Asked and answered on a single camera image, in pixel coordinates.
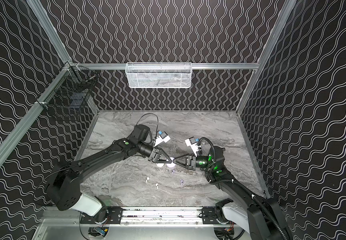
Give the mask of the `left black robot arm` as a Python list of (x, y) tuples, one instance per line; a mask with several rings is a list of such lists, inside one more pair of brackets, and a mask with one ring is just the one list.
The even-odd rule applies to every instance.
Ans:
[(136, 125), (129, 136), (115, 140), (106, 149), (87, 158), (56, 166), (45, 184), (45, 193), (59, 211), (76, 210), (97, 224), (109, 220), (106, 204), (84, 194), (80, 185), (100, 170), (129, 157), (141, 155), (156, 164), (170, 164), (172, 159), (160, 147), (146, 143), (151, 134), (145, 125)]

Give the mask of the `purple earbud charging case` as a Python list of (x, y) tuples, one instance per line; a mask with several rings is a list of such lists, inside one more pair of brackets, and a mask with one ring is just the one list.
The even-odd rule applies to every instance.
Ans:
[(166, 164), (166, 166), (168, 168), (174, 168), (176, 166), (176, 164), (174, 163), (174, 161), (172, 161), (171, 163)]

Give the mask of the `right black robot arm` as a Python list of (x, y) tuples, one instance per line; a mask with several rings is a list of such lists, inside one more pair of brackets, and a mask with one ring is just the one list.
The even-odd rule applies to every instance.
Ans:
[(292, 237), (279, 204), (249, 190), (226, 168), (225, 148), (211, 147), (207, 156), (186, 154), (173, 162), (187, 170), (203, 170), (210, 185), (230, 196), (220, 202), (220, 222), (233, 222), (252, 240), (289, 240)]

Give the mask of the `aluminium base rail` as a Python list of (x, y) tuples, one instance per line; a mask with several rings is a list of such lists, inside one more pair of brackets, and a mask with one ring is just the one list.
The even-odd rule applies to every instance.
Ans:
[[(234, 203), (223, 207), (224, 221), (216, 215), (215, 207), (110, 207), (101, 225), (116, 227), (221, 227), (231, 220), (238, 227), (249, 228), (248, 214)], [(92, 217), (75, 210), (59, 211), (49, 207), (41, 223), (45, 226), (96, 226)]]

